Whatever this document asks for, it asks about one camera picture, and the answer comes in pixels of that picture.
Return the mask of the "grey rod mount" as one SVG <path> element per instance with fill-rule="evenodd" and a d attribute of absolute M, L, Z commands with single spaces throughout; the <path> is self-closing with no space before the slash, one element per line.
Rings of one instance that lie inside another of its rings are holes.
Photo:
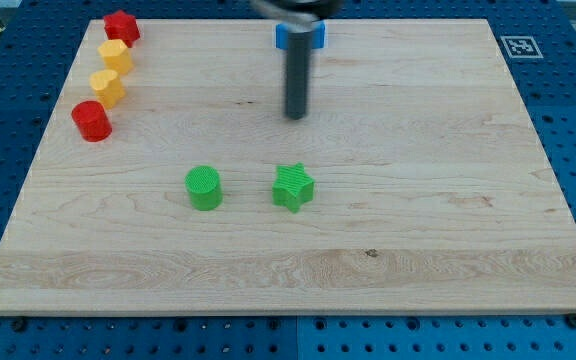
<path fill-rule="evenodd" d="M 343 0 L 250 0 L 250 6 L 267 19 L 310 30 L 315 23 L 337 14 Z"/>

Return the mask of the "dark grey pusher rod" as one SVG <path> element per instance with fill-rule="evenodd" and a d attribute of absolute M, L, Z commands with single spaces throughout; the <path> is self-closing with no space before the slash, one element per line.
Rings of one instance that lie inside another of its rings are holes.
<path fill-rule="evenodd" d="M 296 27 L 286 30 L 284 115 L 297 120 L 307 114 L 312 32 Z"/>

